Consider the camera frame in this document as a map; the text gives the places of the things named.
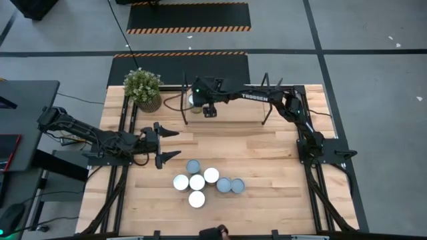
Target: wooden table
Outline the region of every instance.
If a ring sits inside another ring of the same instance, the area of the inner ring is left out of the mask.
[[[329,113],[321,85],[306,85],[310,109]],[[117,130],[123,87],[109,87],[101,119],[101,129]],[[164,93],[162,97],[176,95]],[[260,103],[244,101],[248,111]],[[179,98],[169,105],[179,109]],[[128,108],[125,130],[129,129]],[[233,109],[218,109],[218,115],[235,115]],[[165,128],[180,134],[161,140],[163,151],[181,150],[182,153],[163,166],[155,168],[154,162],[145,167],[132,165],[127,178],[120,235],[198,235],[202,229],[224,224],[232,235],[267,235],[272,229],[279,234],[315,233],[308,186],[304,167],[298,160],[297,129],[286,122],[274,109],[267,123],[201,121],[185,125],[181,113],[162,106],[155,113],[137,114],[135,134],[143,127],[152,127],[159,121]],[[317,131],[326,138],[334,137],[332,121],[325,115],[312,115]],[[139,162],[143,156],[135,158]],[[199,159],[202,170],[215,167],[220,176],[242,178],[246,190],[240,195],[219,193],[215,187],[203,192],[203,208],[189,206],[189,193],[173,188],[172,180],[185,173],[188,159]],[[346,176],[339,170],[323,165],[330,201],[347,222],[357,228],[356,214]],[[77,224],[77,232],[85,229],[105,201],[109,167],[96,173],[86,186],[86,192]],[[322,227],[326,220],[320,203]],[[115,207],[110,213],[109,230],[112,230]]]

